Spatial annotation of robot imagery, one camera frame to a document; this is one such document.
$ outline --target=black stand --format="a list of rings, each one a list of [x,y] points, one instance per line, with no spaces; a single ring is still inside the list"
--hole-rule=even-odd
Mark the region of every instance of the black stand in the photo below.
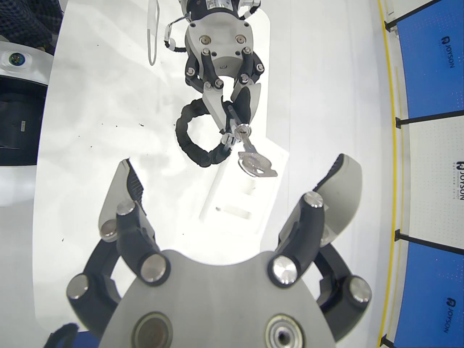
[[[388,347],[388,348],[396,348],[396,347],[393,345],[393,343],[392,343],[390,340],[388,340],[388,339],[386,338],[386,335],[384,335],[384,336],[382,337],[382,340],[380,340],[380,347],[381,347],[381,346],[384,346],[384,345],[385,345],[386,347]]]
[[[453,254],[464,255],[464,250],[462,248],[451,247],[449,245],[441,245],[439,243],[429,242],[428,240],[410,237],[409,235],[401,234],[399,232],[399,229],[395,231],[395,242],[398,240],[407,240],[408,242],[416,243],[418,245],[425,245],[427,247],[436,248],[437,250],[443,250],[452,252]]]
[[[421,10],[423,10],[425,8],[428,8],[429,6],[434,5],[435,3],[439,2],[439,1],[441,1],[441,0],[432,0],[432,1],[427,2],[426,4],[422,5],[421,7],[418,7],[416,9],[410,11],[409,13],[406,13],[403,16],[394,19],[393,21],[385,22],[385,29],[390,32],[390,30],[392,28],[394,28],[399,21],[404,20],[405,18],[411,17],[412,15],[415,15],[417,12],[420,12]]]
[[[434,121],[436,119],[453,118],[453,117],[459,117],[459,116],[464,116],[464,110],[450,111],[449,113],[433,114],[431,116],[423,116],[423,117],[416,117],[416,118],[399,119],[398,117],[396,117],[395,120],[396,120],[396,127],[398,129],[401,129],[402,125],[409,125],[410,123]]]

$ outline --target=white table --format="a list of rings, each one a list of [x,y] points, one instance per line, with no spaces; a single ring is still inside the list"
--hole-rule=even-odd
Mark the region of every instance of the white table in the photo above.
[[[196,219],[218,167],[198,167],[178,146],[174,124],[181,109],[201,95],[185,84],[186,55],[167,50],[163,42],[165,26],[182,15],[179,3],[159,4],[152,67],[146,55],[148,0],[68,1],[43,115],[34,206],[35,311],[48,330],[76,320],[64,291],[99,240],[98,217],[124,158],[130,157],[144,185],[144,209],[161,249],[198,260],[208,260],[208,251],[213,257],[220,253],[224,264],[260,250],[261,237],[247,238],[240,230],[235,240],[208,233],[207,225],[199,232]],[[269,20],[259,11],[247,21],[257,33],[254,50],[268,65]],[[186,22],[173,27],[178,44],[186,27]],[[260,78],[252,139],[265,136],[267,75]],[[226,81],[229,96],[231,81]],[[220,140],[210,116],[192,121],[189,134],[204,149]],[[120,264],[114,278],[123,294],[134,277]]]
[[[175,1],[162,2],[161,28],[168,14],[181,15]],[[262,0],[271,22],[266,132],[290,159],[261,248],[275,247],[299,196],[318,183],[338,153],[363,167],[358,215],[335,247],[370,283],[374,299],[340,347],[377,343],[388,267],[388,251],[378,244],[391,229],[391,108],[373,1]],[[198,95],[185,86],[182,56],[169,61],[160,46],[156,67],[149,67],[146,5],[70,0],[66,8],[43,119],[34,215],[36,316],[50,330],[74,320],[65,287],[99,239],[98,214],[121,159],[132,158],[144,183],[144,203],[162,248],[182,236],[173,220],[182,218],[177,201],[194,207],[204,194],[198,184],[186,187],[214,175],[191,169],[177,149],[174,121]],[[174,27],[176,40],[183,30]],[[177,90],[181,96],[172,94]],[[194,141],[214,146],[213,120],[204,127],[200,122],[192,124]],[[312,269],[305,281],[317,292]]]

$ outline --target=blue panel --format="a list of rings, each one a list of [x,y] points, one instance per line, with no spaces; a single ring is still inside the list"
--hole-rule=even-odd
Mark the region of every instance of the blue panel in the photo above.
[[[442,0],[398,22],[409,117],[464,108],[464,0]]]
[[[409,243],[395,346],[464,347],[464,257]]]
[[[90,332],[79,332],[73,348],[98,348],[99,341]]]

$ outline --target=metal plate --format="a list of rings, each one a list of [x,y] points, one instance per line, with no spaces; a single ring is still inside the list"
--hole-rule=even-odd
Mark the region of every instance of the metal plate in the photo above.
[[[203,265],[172,250],[163,253],[172,266],[169,279],[160,287],[135,280],[117,307],[100,348],[131,347],[134,326],[150,312],[160,312],[172,323],[170,348],[265,348],[266,327],[278,314],[299,323],[306,348],[335,348],[305,283],[300,280],[282,289],[268,279],[266,267],[273,252],[228,266]]]

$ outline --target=white cable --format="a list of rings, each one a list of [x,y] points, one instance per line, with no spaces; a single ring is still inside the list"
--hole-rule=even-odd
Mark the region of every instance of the white cable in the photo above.
[[[155,4],[156,3],[156,21],[154,28],[151,25],[151,15],[154,15],[154,10],[155,10]],[[158,51],[158,24],[160,22],[160,4],[158,0],[149,0],[148,4],[148,17],[146,20],[146,41],[148,42],[148,60],[151,66],[154,65],[156,61],[156,53]],[[153,56],[153,61],[151,59],[151,29],[154,29],[154,56]]]

